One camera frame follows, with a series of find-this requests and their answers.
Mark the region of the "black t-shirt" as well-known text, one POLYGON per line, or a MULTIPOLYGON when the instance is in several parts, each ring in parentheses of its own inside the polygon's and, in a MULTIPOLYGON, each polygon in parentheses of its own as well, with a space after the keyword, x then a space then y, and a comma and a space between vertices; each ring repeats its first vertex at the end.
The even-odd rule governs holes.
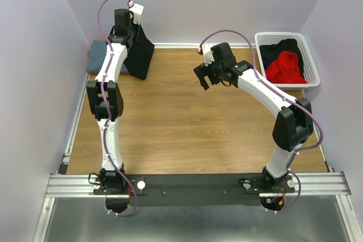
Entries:
POLYGON ((146 37, 141 25, 133 24, 133 30, 133 44, 124 61, 124 65, 130 75, 145 80, 155 45, 146 37))

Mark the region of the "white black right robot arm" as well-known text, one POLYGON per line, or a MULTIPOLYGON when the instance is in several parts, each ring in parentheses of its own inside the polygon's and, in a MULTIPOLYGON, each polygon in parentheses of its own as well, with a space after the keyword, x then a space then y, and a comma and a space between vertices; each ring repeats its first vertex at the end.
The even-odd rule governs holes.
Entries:
POLYGON ((193 71, 203 89, 207 90, 210 84, 230 83, 253 96, 275 117, 275 148, 263 168, 262 181, 267 189, 277 188, 286 180, 293 154, 313 133, 310 102, 297 100, 266 82, 249 62, 238 62, 228 43, 205 44, 197 52, 204 61, 193 71))

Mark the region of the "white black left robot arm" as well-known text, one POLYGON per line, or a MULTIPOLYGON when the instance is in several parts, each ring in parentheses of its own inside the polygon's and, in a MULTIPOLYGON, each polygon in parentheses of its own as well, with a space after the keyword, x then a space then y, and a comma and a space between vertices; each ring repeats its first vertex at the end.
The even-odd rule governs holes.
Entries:
POLYGON ((119 121, 124 101, 117 81, 133 44, 134 30, 129 9, 117 9, 114 16, 113 32, 105 40, 104 62, 96 78, 86 83, 86 91, 102 138, 102 167, 95 185, 105 192, 122 194, 126 190, 134 193, 134 187, 125 176, 120 152, 119 121))

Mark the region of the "folded blue t-shirt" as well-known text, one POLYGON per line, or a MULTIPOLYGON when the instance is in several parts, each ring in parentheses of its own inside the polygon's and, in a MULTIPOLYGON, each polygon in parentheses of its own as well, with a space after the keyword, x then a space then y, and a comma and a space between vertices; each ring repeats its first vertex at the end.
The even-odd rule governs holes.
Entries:
MULTIPOLYGON (((116 49, 121 49, 120 44, 118 43, 112 43, 112 48, 114 51, 116 51, 116 49)), ((88 58, 88 64, 87 64, 87 68, 86 68, 86 72, 87 73, 94 73, 94 72, 100 72, 104 60, 106 58, 106 65, 108 64, 109 61, 109 55, 110 53, 107 53, 109 45, 105 42, 105 41, 101 41, 101 40, 94 40, 91 48, 90 48, 90 54, 89 54, 89 58, 88 58)), ((116 64, 116 55, 113 56, 112 58, 112 62, 111 65, 109 66, 108 70, 107 70, 107 75, 110 75, 111 71, 112 71, 112 65, 116 64)), ((126 66, 124 64, 122 64, 121 70, 127 70, 126 66)))

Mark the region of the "black garment in basket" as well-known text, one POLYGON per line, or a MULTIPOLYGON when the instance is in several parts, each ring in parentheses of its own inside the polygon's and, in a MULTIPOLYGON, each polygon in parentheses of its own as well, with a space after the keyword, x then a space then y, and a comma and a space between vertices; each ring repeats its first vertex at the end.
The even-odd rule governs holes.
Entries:
POLYGON ((260 52, 262 55, 265 70, 268 68, 268 66, 273 61, 275 61, 278 58, 280 53, 282 53, 283 51, 297 53, 299 69, 300 69, 301 75, 303 76, 304 68, 303 68, 303 62, 302 62, 302 54, 297 47, 297 41, 295 39, 281 40, 278 44, 275 44, 275 45, 260 46, 260 52))

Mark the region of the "red t-shirt in basket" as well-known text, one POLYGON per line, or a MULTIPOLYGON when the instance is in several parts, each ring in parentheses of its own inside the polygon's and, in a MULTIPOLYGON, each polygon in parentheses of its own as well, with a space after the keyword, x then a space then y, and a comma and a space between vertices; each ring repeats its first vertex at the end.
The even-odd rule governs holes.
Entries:
POLYGON ((283 51, 265 71, 266 78, 276 84, 306 84, 299 69, 297 53, 283 51))

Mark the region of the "white plastic laundry basket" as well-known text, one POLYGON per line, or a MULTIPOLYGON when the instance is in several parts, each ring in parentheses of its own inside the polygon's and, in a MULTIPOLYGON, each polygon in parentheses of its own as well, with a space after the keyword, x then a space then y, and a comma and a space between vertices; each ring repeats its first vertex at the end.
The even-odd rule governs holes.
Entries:
POLYGON ((304 36, 297 32, 258 32, 255 34, 255 45, 262 76, 265 77, 265 67, 260 52, 260 46, 275 45, 278 44, 281 40, 286 39, 295 39, 297 41, 297 47, 302 54, 302 62, 304 68, 303 77, 307 83, 276 83, 275 85, 284 91, 302 91, 310 87, 318 86, 320 84, 320 77, 316 69, 310 49, 304 36))

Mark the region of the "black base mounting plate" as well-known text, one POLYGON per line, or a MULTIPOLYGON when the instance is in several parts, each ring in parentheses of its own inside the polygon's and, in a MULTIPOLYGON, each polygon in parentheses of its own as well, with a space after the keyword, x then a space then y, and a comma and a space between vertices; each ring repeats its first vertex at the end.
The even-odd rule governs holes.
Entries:
POLYGON ((108 210, 122 213, 128 206, 259 206, 282 210, 293 179, 271 181, 261 173, 127 175, 101 170, 90 180, 95 195, 105 196, 108 210))

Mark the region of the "aluminium frame rail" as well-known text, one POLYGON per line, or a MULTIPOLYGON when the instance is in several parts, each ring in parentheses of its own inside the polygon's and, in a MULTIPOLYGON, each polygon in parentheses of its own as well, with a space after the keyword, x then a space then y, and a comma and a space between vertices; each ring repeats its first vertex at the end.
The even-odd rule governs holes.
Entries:
MULTIPOLYGON (((126 175, 261 173, 272 156, 274 118, 246 91, 203 90, 194 73, 120 75, 119 142, 126 175)), ((100 133, 84 103, 66 174, 49 178, 35 241, 361 241, 342 172, 304 150, 292 170, 295 192, 281 213, 262 205, 128 206, 108 210, 95 195, 100 133)))

